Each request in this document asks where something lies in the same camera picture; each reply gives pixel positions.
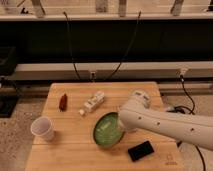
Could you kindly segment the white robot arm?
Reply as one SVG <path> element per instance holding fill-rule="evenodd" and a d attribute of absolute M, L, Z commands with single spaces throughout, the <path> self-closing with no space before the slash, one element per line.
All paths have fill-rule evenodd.
<path fill-rule="evenodd" d="M 130 95 L 118 112 L 126 131 L 145 129 L 213 150 L 213 117 L 156 111 L 150 103 L 144 91 L 135 90 Z"/>

